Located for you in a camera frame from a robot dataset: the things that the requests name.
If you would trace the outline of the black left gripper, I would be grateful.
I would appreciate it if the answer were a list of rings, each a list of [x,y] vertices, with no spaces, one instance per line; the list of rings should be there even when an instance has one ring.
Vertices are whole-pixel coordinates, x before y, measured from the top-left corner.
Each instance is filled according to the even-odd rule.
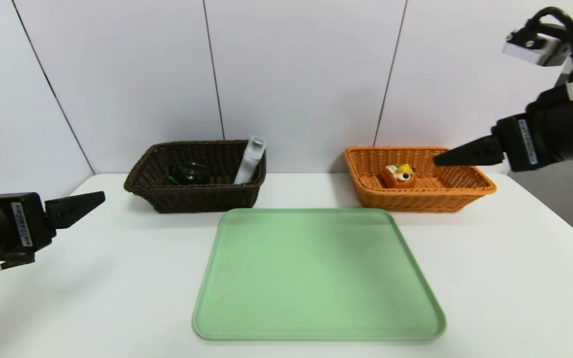
[[[37,193],[0,195],[0,258],[31,258],[50,245],[55,230],[68,229],[105,202],[91,192],[45,202]]]

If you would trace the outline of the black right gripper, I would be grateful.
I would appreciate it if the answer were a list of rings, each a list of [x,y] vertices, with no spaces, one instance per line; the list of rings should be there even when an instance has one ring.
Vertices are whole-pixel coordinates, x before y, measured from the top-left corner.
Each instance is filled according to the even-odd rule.
[[[573,100],[544,91],[525,112],[499,120],[484,136],[433,158],[435,166],[495,166],[507,155],[512,172],[573,161]]]

